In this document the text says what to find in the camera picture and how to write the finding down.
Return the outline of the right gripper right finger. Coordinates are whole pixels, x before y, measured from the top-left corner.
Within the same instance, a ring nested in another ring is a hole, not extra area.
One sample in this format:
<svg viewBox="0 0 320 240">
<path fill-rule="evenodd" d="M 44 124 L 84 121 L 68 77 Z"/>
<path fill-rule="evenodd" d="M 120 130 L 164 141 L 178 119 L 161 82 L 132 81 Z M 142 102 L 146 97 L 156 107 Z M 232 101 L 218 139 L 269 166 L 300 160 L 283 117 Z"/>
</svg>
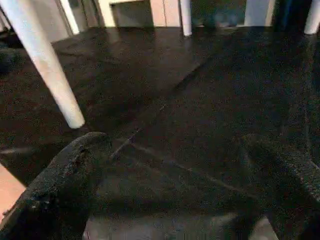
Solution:
<svg viewBox="0 0 320 240">
<path fill-rule="evenodd" d="M 320 168 L 306 149 L 254 134 L 241 138 L 263 210 L 280 240 L 320 238 Z"/>
</svg>

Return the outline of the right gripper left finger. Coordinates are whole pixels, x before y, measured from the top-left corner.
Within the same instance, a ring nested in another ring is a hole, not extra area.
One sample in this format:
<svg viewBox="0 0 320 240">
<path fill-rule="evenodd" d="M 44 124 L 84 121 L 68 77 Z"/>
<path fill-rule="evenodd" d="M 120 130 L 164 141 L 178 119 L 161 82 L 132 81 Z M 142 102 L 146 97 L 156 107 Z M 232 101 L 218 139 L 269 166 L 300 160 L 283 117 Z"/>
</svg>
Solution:
<svg viewBox="0 0 320 240">
<path fill-rule="evenodd" d="M 89 132 L 63 148 L 0 223 L 2 240 L 81 240 L 112 151 Z"/>
</svg>

